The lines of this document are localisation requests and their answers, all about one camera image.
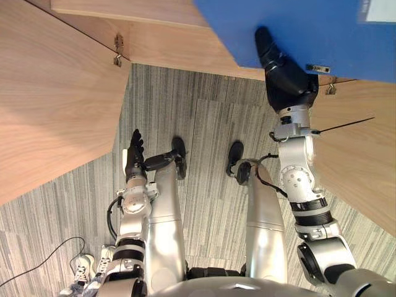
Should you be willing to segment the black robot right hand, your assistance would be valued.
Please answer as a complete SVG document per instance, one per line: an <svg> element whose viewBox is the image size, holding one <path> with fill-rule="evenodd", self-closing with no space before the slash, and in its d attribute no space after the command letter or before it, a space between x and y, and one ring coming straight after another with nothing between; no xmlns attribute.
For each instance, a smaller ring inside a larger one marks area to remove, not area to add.
<svg viewBox="0 0 396 297"><path fill-rule="evenodd" d="M254 38L270 106L277 113L297 105L310 108L319 91L319 76L308 74L283 53L267 27L259 27Z"/></svg>

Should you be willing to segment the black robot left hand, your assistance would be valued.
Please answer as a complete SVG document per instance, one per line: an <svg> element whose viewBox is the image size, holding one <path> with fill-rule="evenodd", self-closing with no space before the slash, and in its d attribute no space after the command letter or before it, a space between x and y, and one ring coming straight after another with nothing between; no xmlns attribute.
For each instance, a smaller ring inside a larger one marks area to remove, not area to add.
<svg viewBox="0 0 396 297"><path fill-rule="evenodd" d="M126 165L124 167L126 182L134 176L147 177L147 171L156 171L164 168L174 161L176 152L173 150L167 153L156 155L144 160L143 147L144 141L138 129L135 129L132 134L132 139L127 149Z"/></svg>

